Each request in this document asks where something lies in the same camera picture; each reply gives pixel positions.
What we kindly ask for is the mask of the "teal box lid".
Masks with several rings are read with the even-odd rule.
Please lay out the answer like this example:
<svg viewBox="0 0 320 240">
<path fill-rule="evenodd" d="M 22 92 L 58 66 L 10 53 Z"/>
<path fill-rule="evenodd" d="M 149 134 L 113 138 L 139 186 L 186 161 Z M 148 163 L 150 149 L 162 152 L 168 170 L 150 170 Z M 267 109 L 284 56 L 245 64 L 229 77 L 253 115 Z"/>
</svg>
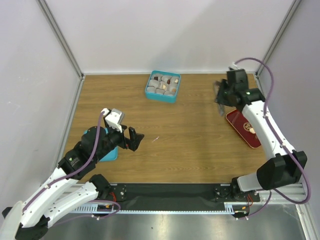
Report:
<svg viewBox="0 0 320 240">
<path fill-rule="evenodd" d="M 113 150 L 110 150 L 107 152 L 107 150 L 103 146 L 103 139 L 108 135 L 108 130 L 105 127 L 104 133 L 100 131 L 97 148 L 95 151 L 94 157 L 98 157 L 100 162 L 109 162 L 109 161 L 115 161 L 118 157 L 118 147 L 116 146 Z M 86 130 L 83 133 L 83 136 L 81 137 L 81 146 L 85 153 L 87 153 L 88 156 L 91 155 L 94 144 L 96 141 L 96 130 Z"/>
</svg>

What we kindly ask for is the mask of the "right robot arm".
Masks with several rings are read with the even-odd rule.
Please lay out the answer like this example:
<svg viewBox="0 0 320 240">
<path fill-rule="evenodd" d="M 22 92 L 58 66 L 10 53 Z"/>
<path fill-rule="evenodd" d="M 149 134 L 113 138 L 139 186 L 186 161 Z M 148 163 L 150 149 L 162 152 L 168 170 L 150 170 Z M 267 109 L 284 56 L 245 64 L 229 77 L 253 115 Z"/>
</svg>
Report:
<svg viewBox="0 0 320 240">
<path fill-rule="evenodd" d="M 244 69 L 230 68 L 226 76 L 213 84 L 218 111 L 224 115 L 225 107 L 235 107 L 253 127 L 266 156 L 266 162 L 256 172 L 232 179 L 231 197 L 242 201 L 250 191 L 277 190 L 296 184 L 303 174 L 307 155 L 296 151 L 282 134 L 261 91 L 249 87 Z"/>
</svg>

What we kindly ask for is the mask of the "metal tongs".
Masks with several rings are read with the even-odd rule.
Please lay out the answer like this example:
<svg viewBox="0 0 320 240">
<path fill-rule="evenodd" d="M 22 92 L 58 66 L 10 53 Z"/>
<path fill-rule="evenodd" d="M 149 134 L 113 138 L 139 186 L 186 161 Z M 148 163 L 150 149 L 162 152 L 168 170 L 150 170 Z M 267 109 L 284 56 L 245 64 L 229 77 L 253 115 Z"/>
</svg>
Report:
<svg viewBox="0 0 320 240">
<path fill-rule="evenodd" d="M 215 94 L 215 103 L 217 104 L 217 109 L 218 109 L 218 113 L 221 116 L 225 115 L 225 106 L 221 103 L 221 99 L 219 97 L 219 92 L 220 92 L 220 82 L 219 81 L 215 81 L 213 83 L 213 92 Z"/>
</svg>

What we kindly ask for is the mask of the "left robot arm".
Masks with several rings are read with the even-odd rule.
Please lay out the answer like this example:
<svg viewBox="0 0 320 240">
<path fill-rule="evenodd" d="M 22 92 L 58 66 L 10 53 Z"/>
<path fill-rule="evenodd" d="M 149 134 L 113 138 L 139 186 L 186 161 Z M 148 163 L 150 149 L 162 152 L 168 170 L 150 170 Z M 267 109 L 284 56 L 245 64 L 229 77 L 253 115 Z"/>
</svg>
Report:
<svg viewBox="0 0 320 240">
<path fill-rule="evenodd" d="M 105 202 L 110 214 L 121 206 L 116 202 L 114 187 L 101 174 L 93 175 L 82 187 L 65 197 L 62 194 L 76 184 L 109 152 L 117 147 L 136 151 L 145 137 L 133 127 L 129 137 L 110 127 L 93 126 L 59 161 L 51 176 L 25 202 L 22 210 L 7 207 L 2 211 L 4 222 L 0 229 L 2 240 L 39 240 L 58 220 L 89 202 Z"/>
</svg>

